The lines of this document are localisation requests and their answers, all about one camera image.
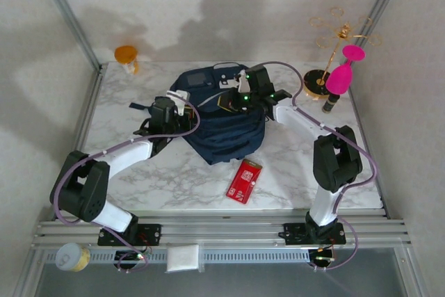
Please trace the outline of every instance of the white marble surface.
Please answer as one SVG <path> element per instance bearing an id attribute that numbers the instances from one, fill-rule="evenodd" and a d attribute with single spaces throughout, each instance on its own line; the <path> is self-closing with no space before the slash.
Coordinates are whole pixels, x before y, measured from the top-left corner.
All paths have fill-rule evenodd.
<path id="1" fill-rule="evenodd" d="M 213 65 L 210 62 L 141 63 L 136 76 L 125 74 L 117 63 L 109 63 L 88 133 L 85 151 L 96 152 L 132 137 L 146 111 L 130 109 L 131 102 L 150 105 L 163 95 L 182 72 Z M 323 67 L 323 63 L 293 63 L 304 74 Z M 299 85 L 292 71 L 268 65 L 275 89 L 294 93 Z M 298 102 L 327 125 L 351 126 L 363 145 L 349 96 L 343 96 L 331 114 L 321 111 L 323 101 L 303 93 Z M 225 196 L 240 161 L 209 166 L 188 143 L 176 138 L 153 159 L 137 163 L 116 175 L 108 186 L 108 199 L 128 210 L 173 209 L 306 209 L 314 200 L 317 183 L 312 175 L 312 142 L 276 122 L 266 123 L 262 146 L 248 158 L 263 165 L 263 170 L 247 204 Z M 362 180 L 371 174 L 362 158 Z M 347 192 L 342 208 L 381 208 L 375 184 Z"/>

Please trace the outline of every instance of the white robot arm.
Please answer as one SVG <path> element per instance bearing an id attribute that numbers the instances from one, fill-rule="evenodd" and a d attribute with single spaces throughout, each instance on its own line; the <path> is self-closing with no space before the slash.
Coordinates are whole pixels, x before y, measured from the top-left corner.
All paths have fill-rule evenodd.
<path id="1" fill-rule="evenodd" d="M 286 125 L 308 141 L 314 141 L 314 176 L 319 187 L 314 204 L 306 217 L 305 233 L 311 243 L 322 243 L 326 234 L 337 223 L 334 204 L 341 190 L 362 171 L 357 150 L 316 126 L 303 115 L 304 113 L 299 113 L 297 108 L 292 106 L 290 94 L 283 90 L 275 92 L 264 67 L 248 69 L 240 73 L 236 81 L 244 83 L 243 89 L 240 90 L 241 85 L 238 85 L 227 92 L 227 108 L 246 112 L 249 108 L 263 108 L 272 120 Z M 135 134 L 174 134 L 180 124 L 177 121 L 178 115 L 183 117 L 184 114 L 184 100 L 172 99 L 170 95 L 157 99 L 153 108 L 149 127 L 145 127 L 145 121 Z M 190 117 L 186 115 L 183 119 L 189 120 Z M 345 126 L 337 131 L 355 141 L 354 133 L 349 127 Z M 60 209 L 86 222 L 94 222 L 119 232 L 129 243 L 134 244 L 132 241 L 137 230 L 137 217 L 106 200 L 108 181 L 120 171 L 159 153 L 166 144 L 167 138 L 139 141 L 77 168 L 60 192 Z M 54 202 L 55 188 L 61 177 L 86 156 L 88 155 L 79 151 L 68 155 L 51 192 L 51 203 Z M 84 184 L 79 182 L 81 178 L 85 179 Z"/>

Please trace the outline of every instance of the wire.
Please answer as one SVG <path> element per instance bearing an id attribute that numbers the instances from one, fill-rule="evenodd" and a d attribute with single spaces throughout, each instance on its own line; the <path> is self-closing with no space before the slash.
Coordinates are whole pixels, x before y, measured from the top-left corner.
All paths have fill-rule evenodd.
<path id="1" fill-rule="evenodd" d="M 369 161 L 369 163 L 371 165 L 372 175 L 368 179 L 366 179 L 366 180 L 364 180 L 362 182 L 356 182 L 354 184 L 350 184 L 350 185 L 347 185 L 347 186 L 343 187 L 343 189 L 341 190 L 339 196 L 337 197 L 337 199 L 336 199 L 336 201 L 334 203 L 334 207 L 332 209 L 332 213 L 336 215 L 337 214 L 337 209 L 338 209 L 338 207 L 340 205 L 340 202 L 341 202 L 341 199 L 343 198 L 344 193 L 347 190 L 349 190 L 351 188 L 354 188 L 354 187 L 363 186 L 363 185 L 368 184 L 368 183 L 370 183 L 370 182 L 375 180 L 375 178 L 377 177 L 377 173 L 378 173 L 377 164 L 375 163 L 375 161 L 371 157 L 371 155 L 368 152 L 366 152 L 366 150 L 362 149 L 356 143 L 352 142 L 349 138 L 346 138 L 345 136 L 343 136 L 342 134 L 338 133 L 337 131 L 335 131 L 335 130 L 333 130 L 333 129 L 325 126 L 325 125 L 322 125 L 321 122 L 319 122 L 317 119 L 313 118 L 312 116 L 310 116 L 308 113 L 304 112 L 302 109 L 300 109 L 297 106 L 296 99 L 297 99 L 297 96 L 302 92 L 302 89 L 303 89 L 303 86 L 304 86 L 304 80 L 303 80 L 303 77 L 302 77 L 301 73 L 299 73 L 299 71 L 297 69 L 295 69 L 294 66 L 289 65 L 287 63 L 283 63 L 283 62 L 278 62 L 278 61 L 265 62 L 265 63 L 261 63 L 261 64 L 258 64 L 258 65 L 268 65 L 268 64 L 279 64 L 279 65 L 283 65 L 283 66 L 289 67 L 290 69 L 292 69 L 297 74 L 297 76 L 298 76 L 298 78 L 300 80 L 300 88 L 298 89 L 297 93 L 292 97 L 292 105 L 294 107 L 296 107 L 296 111 L 297 112 L 299 112 L 301 115 L 305 116 L 309 121 L 313 122 L 318 127 L 321 127 L 322 129 L 329 131 L 330 133 L 334 134 L 337 138 L 340 138 L 341 140 L 345 141 L 347 144 L 349 144 L 350 146 L 352 146 L 353 148 L 358 150 L 361 154 L 363 154 L 368 159 L 368 161 Z M 350 255 L 350 257 L 348 259 L 346 259 L 345 261 L 341 262 L 340 264 L 337 264 L 336 266 L 326 268 L 326 270 L 336 269 L 336 268 L 339 268 L 339 267 L 347 264 L 355 256 L 355 254 L 357 253 L 358 247 L 359 247 L 359 239 L 358 239 L 357 233 L 354 230 L 354 228 L 352 227 L 352 225 L 350 223 L 348 223 L 346 220 L 344 220 L 340 216 L 337 216 L 337 218 L 342 223 L 346 224 L 350 228 L 351 232 L 354 235 L 355 248 L 354 248 L 353 253 Z M 332 256 L 334 256 L 334 246 L 333 245 L 332 245 Z"/>
<path id="2" fill-rule="evenodd" d="M 338 218 L 343 224 L 345 224 L 347 227 L 349 227 L 349 230 L 353 233 L 353 235 L 354 235 L 354 240 L 355 240 L 355 247 L 354 247 L 354 250 L 353 250 L 352 254 L 351 254 L 345 261 L 343 261 L 343 262 L 341 262 L 340 264 L 337 264 L 337 265 L 335 265 L 335 266 L 333 266 L 333 267 L 328 267 L 328 268 L 326 268 L 327 271 L 331 271 L 332 269 L 340 268 L 341 266 L 344 266 L 345 264 L 347 264 L 350 260 L 353 259 L 353 257 L 357 254 L 357 251 L 358 251 L 358 249 L 359 249 L 359 237 L 358 237 L 356 231 L 354 230 L 354 227 L 353 227 L 349 222 L 347 222 L 344 218 L 342 218 L 342 217 L 340 217 L 340 216 L 338 216 L 337 218 Z"/>
<path id="3" fill-rule="evenodd" d="M 293 70 L 297 74 L 297 76 L 298 76 L 298 78 L 300 80 L 300 87 L 299 87 L 297 93 L 292 97 L 292 105 L 294 107 L 296 107 L 296 111 L 297 112 L 299 112 L 301 115 L 305 116 L 309 121 L 313 122 L 318 127 L 321 127 L 322 124 L 321 124 L 320 121 L 318 121 L 317 119 L 313 118 L 312 116 L 310 116 L 308 113 L 304 112 L 302 109 L 300 109 L 297 106 L 297 103 L 296 103 L 297 96 L 302 92 L 303 86 L 305 84 L 301 73 L 299 73 L 299 71 L 296 68 L 294 68 L 294 66 L 292 66 L 290 64 L 287 64 L 287 63 L 284 63 L 284 62 L 279 62 L 279 61 L 264 62 L 264 63 L 258 64 L 257 66 L 259 66 L 259 65 L 269 65 L 269 64 L 278 64 L 278 65 L 286 66 L 286 67 L 290 68 L 291 70 Z M 358 186 L 363 186 L 365 184 L 368 184 L 368 183 L 374 181 L 376 179 L 376 177 L 377 177 L 377 174 L 378 174 L 378 167 L 377 167 L 377 164 L 375 163 L 374 159 L 371 157 L 371 155 L 368 152 L 366 152 L 364 149 L 362 149 L 360 146 L 358 146 L 356 143 L 352 142 L 349 138 L 346 138 L 342 134 L 339 134 L 337 131 L 335 131 L 335 130 L 333 130 L 333 129 L 325 126 L 325 125 L 323 125 L 322 128 L 324 130 L 327 130 L 330 133 L 334 134 L 336 137 L 342 139 L 343 141 L 347 142 L 347 144 L 349 144 L 350 146 L 352 146 L 353 148 L 358 150 L 361 154 L 363 154 L 369 160 L 369 163 L 371 165 L 372 175 L 368 179 L 366 179 L 366 180 L 364 180 L 362 182 L 357 182 L 355 184 L 350 184 L 348 186 L 343 187 L 343 189 L 341 190 L 339 196 L 337 197 L 337 199 L 335 201 L 335 204 L 334 204 L 334 207 L 333 207 L 333 210 L 332 210 L 333 214 L 337 214 L 337 209 L 338 209 L 338 207 L 340 205 L 340 202 L 341 202 L 341 199 L 343 198 L 344 193 L 347 190 L 351 189 L 351 188 L 358 187 Z"/>
<path id="4" fill-rule="evenodd" d="M 330 238 L 331 242 L 332 242 L 332 258 L 335 259 L 335 250 L 334 250 L 334 244 L 335 244 L 335 240 Z"/>
<path id="5" fill-rule="evenodd" d="M 350 146 L 352 146 L 353 148 L 355 148 L 356 150 L 358 150 L 361 154 L 363 154 L 369 161 L 370 165 L 371 165 L 371 171 L 372 171 L 372 175 L 362 181 L 362 182 L 357 182 L 355 184 L 350 184 L 347 185 L 345 187 L 343 187 L 343 189 L 340 191 L 339 196 L 337 197 L 334 207 L 332 209 L 332 213 L 333 214 L 337 214 L 337 209 L 340 205 L 340 201 L 343 198 L 344 193 L 351 188 L 354 187 L 358 187 L 358 186 L 363 186 L 365 184 L 368 184 L 369 182 L 372 182 L 375 180 L 375 178 L 377 177 L 377 173 L 378 173 L 378 167 L 377 164 L 375 163 L 374 159 L 371 157 L 371 155 L 366 152 L 364 149 L 362 149 L 360 146 L 358 146 L 356 143 L 352 142 L 349 138 L 346 138 L 345 136 L 343 136 L 342 134 L 338 133 L 337 131 L 321 124 L 320 121 L 316 120 L 315 118 L 313 118 L 312 116 L 310 116 L 308 113 L 304 112 L 302 109 L 300 109 L 299 107 L 297 107 L 297 112 L 299 112 L 301 115 L 305 116 L 309 121 L 313 122 L 315 125 L 317 125 L 318 127 L 322 127 L 324 130 L 329 131 L 330 133 L 334 134 L 336 137 L 340 138 L 341 140 L 347 142 L 347 144 L 349 144 Z"/>
<path id="6" fill-rule="evenodd" d="M 118 151 L 120 149 L 122 149 L 123 147 L 126 147 L 128 145 L 131 145 L 133 143 L 138 143 L 138 142 L 142 142 L 142 141 L 146 141 L 149 139 L 153 139 L 153 138 L 174 138 L 174 137 L 182 137 L 182 136 L 187 136 L 190 135 L 191 133 L 193 133 L 194 131 L 197 130 L 197 128 L 199 127 L 200 123 L 201 123 L 201 117 L 200 114 L 197 112 L 196 108 L 188 101 L 186 101 L 183 97 L 180 97 L 179 95 L 170 93 L 171 95 L 174 95 L 176 98 L 180 99 L 181 101 L 183 101 L 185 104 L 187 104 L 189 107 L 192 108 L 193 112 L 196 114 L 196 125 L 182 133 L 182 134 L 159 134 L 159 135 L 149 135 L 149 136 L 143 136 L 143 137 L 139 137 L 139 138 L 133 138 L 130 139 L 128 141 L 122 142 L 120 144 L 114 145 L 113 147 L 110 147 L 107 150 L 98 152 L 96 154 L 91 154 L 90 156 L 78 161 L 77 163 L 75 163 L 73 166 L 71 166 L 71 168 L 62 176 L 62 178 L 60 179 L 59 183 L 56 186 L 56 189 L 54 191 L 54 203 L 53 203 L 53 207 L 54 207 L 54 213 L 56 214 L 57 218 L 65 225 L 69 225 L 69 226 L 73 226 L 76 225 L 79 221 L 80 218 L 74 220 L 74 221 L 69 221 L 66 220 L 62 213 L 60 212 L 60 208 L 58 206 L 58 201 L 59 201 L 59 196 L 60 196 L 60 191 L 62 190 L 63 185 L 65 184 L 65 182 L 68 180 L 68 178 L 72 175 L 72 173 L 79 168 L 80 166 L 84 165 L 86 162 L 99 158 L 101 156 L 104 156 L 106 154 L 110 154 L 112 152 Z M 141 255 L 145 261 L 145 265 L 142 268 L 138 268 L 138 269 L 134 269 L 134 270 L 127 270 L 127 273 L 133 273 L 136 271 L 141 271 L 145 268 L 147 268 L 148 266 L 148 259 L 147 257 L 142 254 L 141 251 L 139 251 L 138 249 L 136 249 L 135 247 L 133 247 L 130 243 L 128 243 L 127 241 L 125 241 L 125 239 L 123 239 L 116 231 L 112 230 L 111 228 L 107 227 L 107 226 L 103 226 L 104 230 L 106 230 L 107 232 L 109 232 L 110 234 L 112 234 L 117 240 L 119 240 L 121 243 L 123 243 L 126 247 L 130 248 L 131 250 L 133 250 L 134 252 L 138 253 L 139 255 Z M 122 259 L 124 259 L 126 256 L 128 256 L 128 253 L 125 253 L 127 255 L 122 256 L 120 261 L 122 261 Z"/>
<path id="7" fill-rule="evenodd" d="M 333 248 L 333 247 L 334 247 L 334 244 L 331 243 L 330 245 L 325 246 L 325 247 L 323 247 L 323 248 L 315 248 L 315 249 L 313 249 L 313 250 L 310 250 L 310 251 L 309 251 L 309 254 L 312 254 L 312 253 L 315 253 L 315 252 L 321 252 L 322 250 L 327 250 L 328 248 Z"/>
<path id="8" fill-rule="evenodd" d="M 207 102 L 210 102 L 212 99 L 215 99 L 216 97 L 219 97 L 221 94 L 228 92 L 228 90 L 224 90 L 222 92 L 216 93 L 214 95 L 212 95 L 211 97 L 208 97 L 207 99 L 205 99 L 203 102 L 201 102 L 200 104 L 198 104 L 196 106 L 196 108 L 200 108 L 202 106 L 204 106 Z"/>
<path id="9" fill-rule="evenodd" d="M 345 261 L 343 261 L 343 262 L 341 262 L 340 264 L 337 264 L 337 265 L 335 265 L 335 266 L 333 266 L 333 267 L 323 267 L 323 271 L 331 271 L 331 270 L 333 270 L 333 269 L 337 269 L 337 268 L 340 268 L 340 267 L 344 266 L 344 265 L 347 264 L 350 260 L 353 259 L 353 257 L 357 254 L 357 251 L 358 251 L 358 249 L 359 249 L 359 237 L 358 237 L 356 231 L 354 230 L 354 227 L 353 227 L 349 222 L 347 222 L 344 218 L 342 218 L 342 217 L 340 217 L 340 216 L 338 216 L 337 218 L 338 218 L 343 224 L 345 224 L 346 226 L 348 226 L 348 227 L 349 227 L 349 230 L 353 233 L 354 241 L 355 241 L 354 250 L 353 250 L 353 252 L 351 253 L 351 255 L 350 255 Z M 332 257 L 334 258 L 334 245 L 332 245 Z M 313 263 L 313 262 L 310 262 L 309 264 L 310 264 L 315 270 L 316 270 L 317 268 L 321 268 L 321 267 L 318 267 L 318 266 L 317 266 L 315 263 Z"/>
<path id="10" fill-rule="evenodd" d="M 288 63 L 279 62 L 279 61 L 264 62 L 264 63 L 257 64 L 255 66 L 270 65 L 270 64 L 277 64 L 277 65 L 286 66 L 286 67 L 288 67 L 289 69 L 291 69 L 292 71 L 294 71 L 297 74 L 297 76 L 298 76 L 298 78 L 300 80 L 300 87 L 299 87 L 297 93 L 295 93 L 295 95 L 292 97 L 292 104 L 295 105 L 295 100 L 296 100 L 297 96 L 300 95 L 300 93 L 303 91 L 303 87 L 305 86 L 305 82 L 303 81 L 303 77 L 302 77 L 301 73 L 299 73 L 299 71 L 297 69 L 295 69 L 294 66 L 292 66 L 292 65 L 290 65 Z"/>

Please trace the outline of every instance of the glass panel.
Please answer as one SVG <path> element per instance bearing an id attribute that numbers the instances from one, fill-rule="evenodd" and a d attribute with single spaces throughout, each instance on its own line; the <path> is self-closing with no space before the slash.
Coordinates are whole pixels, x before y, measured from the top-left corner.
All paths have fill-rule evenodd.
<path id="1" fill-rule="evenodd" d="M 336 251 L 338 261 L 351 250 Z M 314 273 L 308 264 L 208 264 L 205 272 L 165 273 L 165 264 L 118 273 L 91 264 L 78 273 L 45 265 L 37 296 L 406 296 L 393 249 L 362 249 L 344 267 Z"/>

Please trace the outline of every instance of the orange cup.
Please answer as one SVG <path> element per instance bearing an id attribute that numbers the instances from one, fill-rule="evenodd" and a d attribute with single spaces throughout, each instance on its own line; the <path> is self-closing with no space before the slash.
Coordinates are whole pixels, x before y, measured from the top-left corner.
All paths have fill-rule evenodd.
<path id="1" fill-rule="evenodd" d="M 120 63 L 128 74 L 136 74 L 139 64 L 136 60 L 138 50 L 131 45 L 123 45 L 114 51 L 114 58 Z"/>

